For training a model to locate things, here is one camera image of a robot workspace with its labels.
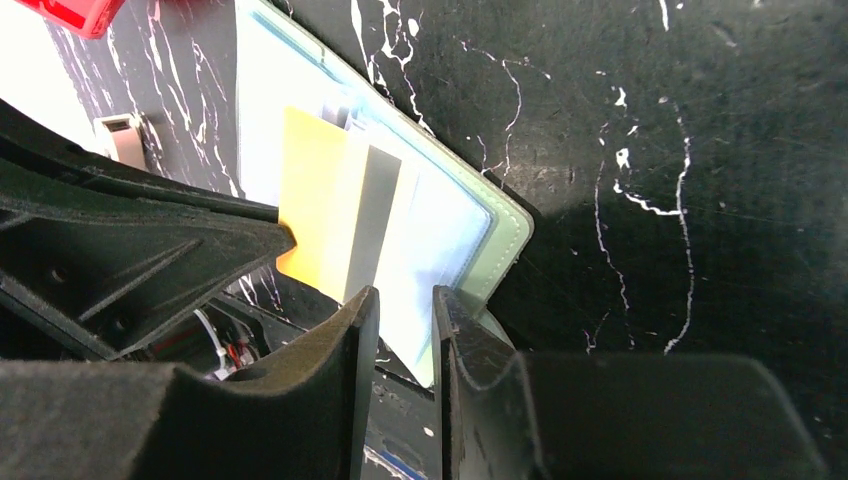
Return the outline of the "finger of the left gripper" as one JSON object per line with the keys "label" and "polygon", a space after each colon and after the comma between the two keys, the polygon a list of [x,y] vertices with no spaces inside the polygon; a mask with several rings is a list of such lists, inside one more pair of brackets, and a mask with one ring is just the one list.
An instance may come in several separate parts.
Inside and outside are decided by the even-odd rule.
{"label": "finger of the left gripper", "polygon": [[275,221],[128,198],[1,164],[1,312],[114,360],[289,251]]}
{"label": "finger of the left gripper", "polygon": [[275,224],[268,205],[185,185],[125,166],[56,134],[1,103],[1,157],[51,179],[124,198],[145,198]]}

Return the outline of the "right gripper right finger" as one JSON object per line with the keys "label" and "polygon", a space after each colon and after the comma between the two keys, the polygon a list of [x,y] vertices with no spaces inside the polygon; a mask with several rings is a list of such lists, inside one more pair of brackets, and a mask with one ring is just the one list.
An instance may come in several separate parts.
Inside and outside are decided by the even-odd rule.
{"label": "right gripper right finger", "polygon": [[433,290],[445,479],[825,479],[786,391],[733,355],[519,351]]}

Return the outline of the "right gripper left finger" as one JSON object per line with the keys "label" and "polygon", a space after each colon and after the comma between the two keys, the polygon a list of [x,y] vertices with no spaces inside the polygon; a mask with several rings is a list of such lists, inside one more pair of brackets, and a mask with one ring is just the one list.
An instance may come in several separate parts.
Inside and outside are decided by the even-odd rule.
{"label": "right gripper left finger", "polygon": [[5,361],[5,479],[356,479],[379,326],[366,287],[223,381],[183,365]]}

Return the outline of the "red bin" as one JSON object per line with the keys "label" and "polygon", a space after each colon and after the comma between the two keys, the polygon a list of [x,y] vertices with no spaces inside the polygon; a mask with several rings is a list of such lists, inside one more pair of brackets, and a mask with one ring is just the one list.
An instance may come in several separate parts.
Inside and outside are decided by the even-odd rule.
{"label": "red bin", "polygon": [[17,0],[17,3],[75,35],[99,39],[125,0]]}

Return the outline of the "green card holder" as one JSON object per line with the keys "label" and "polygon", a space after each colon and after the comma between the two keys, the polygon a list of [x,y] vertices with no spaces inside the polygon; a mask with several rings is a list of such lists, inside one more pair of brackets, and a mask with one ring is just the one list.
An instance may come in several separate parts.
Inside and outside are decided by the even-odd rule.
{"label": "green card holder", "polygon": [[267,1],[235,5],[238,167],[250,200],[277,213],[283,111],[327,121],[402,162],[371,286],[385,344],[433,382],[432,290],[481,312],[533,231],[531,216],[398,111],[331,49]]}

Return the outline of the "orange credit card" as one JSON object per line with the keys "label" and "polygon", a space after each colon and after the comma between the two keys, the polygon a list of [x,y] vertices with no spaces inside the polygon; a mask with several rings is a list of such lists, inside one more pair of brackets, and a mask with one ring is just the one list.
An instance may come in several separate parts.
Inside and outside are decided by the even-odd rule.
{"label": "orange credit card", "polygon": [[278,222],[295,245],[276,268],[344,303],[375,279],[402,162],[294,107],[282,146]]}

